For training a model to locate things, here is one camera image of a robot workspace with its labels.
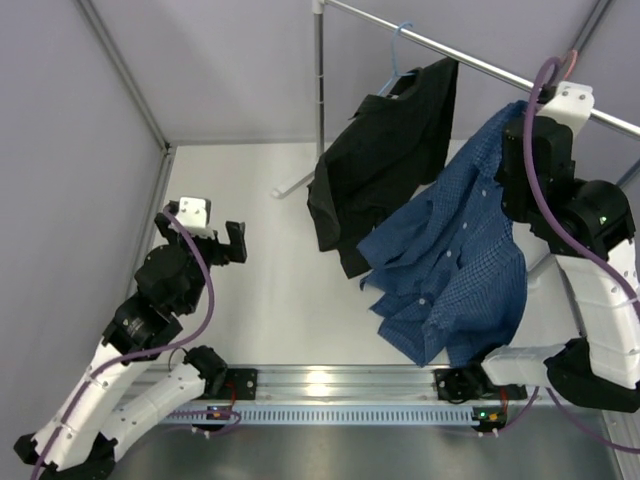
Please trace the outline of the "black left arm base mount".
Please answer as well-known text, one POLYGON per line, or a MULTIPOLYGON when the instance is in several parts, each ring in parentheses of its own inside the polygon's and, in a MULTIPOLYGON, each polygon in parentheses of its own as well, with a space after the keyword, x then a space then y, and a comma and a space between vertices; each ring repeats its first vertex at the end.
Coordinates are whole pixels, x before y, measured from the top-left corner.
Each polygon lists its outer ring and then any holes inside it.
POLYGON ((257 386, 257 369, 230 368, 216 398, 218 400, 254 401, 257 386))

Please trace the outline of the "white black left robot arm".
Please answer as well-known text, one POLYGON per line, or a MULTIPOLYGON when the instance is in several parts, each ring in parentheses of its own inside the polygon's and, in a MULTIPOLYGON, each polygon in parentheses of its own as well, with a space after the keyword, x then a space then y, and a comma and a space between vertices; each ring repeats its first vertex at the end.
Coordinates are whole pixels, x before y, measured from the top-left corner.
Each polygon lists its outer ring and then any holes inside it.
POLYGON ((183 315, 203 294, 214 294, 210 270, 247 260, 245 225, 226 223, 228 243, 199 211, 186 218, 170 203, 155 218, 166 244, 151 250, 134 275, 135 293, 115 311, 93 359, 73 392, 39 431, 19 437, 14 450, 35 479, 106 479, 117 462, 183 404, 213 399, 228 387, 227 363, 208 346, 186 351, 161 381, 127 404, 134 381, 161 353, 182 348, 183 315))

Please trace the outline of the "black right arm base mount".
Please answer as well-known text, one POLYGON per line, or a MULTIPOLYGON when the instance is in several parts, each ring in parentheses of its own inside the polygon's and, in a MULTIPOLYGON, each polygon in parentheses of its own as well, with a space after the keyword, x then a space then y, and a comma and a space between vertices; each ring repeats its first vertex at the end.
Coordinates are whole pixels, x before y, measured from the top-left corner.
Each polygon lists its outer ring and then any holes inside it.
POLYGON ((478 369, 438 369, 434 379, 438 399, 451 404, 488 399, 493 395, 486 375, 478 369))

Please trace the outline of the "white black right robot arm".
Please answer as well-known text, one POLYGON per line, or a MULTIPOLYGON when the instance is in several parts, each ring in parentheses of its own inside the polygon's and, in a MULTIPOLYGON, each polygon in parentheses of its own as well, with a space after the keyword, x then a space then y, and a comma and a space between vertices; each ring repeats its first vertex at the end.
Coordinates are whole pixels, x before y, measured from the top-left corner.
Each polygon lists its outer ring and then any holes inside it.
POLYGON ((634 294, 639 292, 629 201, 613 183, 576 178, 571 129, 552 118, 535 117, 530 137, 542 195, 567 234, 597 259, 577 252, 553 230, 536 204, 526 173, 524 122, 516 118, 503 129, 502 160, 495 176, 503 188, 502 210, 547 243, 570 286, 582 333, 565 344, 496 348, 467 369, 466 387, 478 397, 511 384, 552 388, 579 407, 635 413, 639 301, 631 299, 605 270, 614 268, 634 294))

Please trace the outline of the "pink wire hanger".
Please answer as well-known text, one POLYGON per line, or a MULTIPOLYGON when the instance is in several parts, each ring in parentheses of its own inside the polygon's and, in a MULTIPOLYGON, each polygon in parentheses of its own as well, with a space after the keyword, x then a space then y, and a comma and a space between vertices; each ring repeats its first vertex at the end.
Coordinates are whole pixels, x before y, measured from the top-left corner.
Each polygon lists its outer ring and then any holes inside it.
POLYGON ((579 58, 579 53, 576 49, 571 49, 565 56, 564 63, 563 63, 563 68, 564 68, 563 79, 564 80, 568 79, 571 76, 577 64, 578 58, 579 58))

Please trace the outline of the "blue checked shirt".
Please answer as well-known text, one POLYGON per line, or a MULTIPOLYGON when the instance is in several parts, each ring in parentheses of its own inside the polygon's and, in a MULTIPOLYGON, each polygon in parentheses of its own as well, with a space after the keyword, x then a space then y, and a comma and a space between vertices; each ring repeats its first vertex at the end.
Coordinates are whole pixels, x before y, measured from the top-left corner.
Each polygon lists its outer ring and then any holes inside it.
POLYGON ((502 130, 526 106, 517 101, 495 113, 432 185, 358 245, 371 267, 361 286, 383 293, 371 307, 382 318, 379 335, 420 367, 441 351, 463 367, 510 343, 519 328, 526 260, 494 177, 502 130))

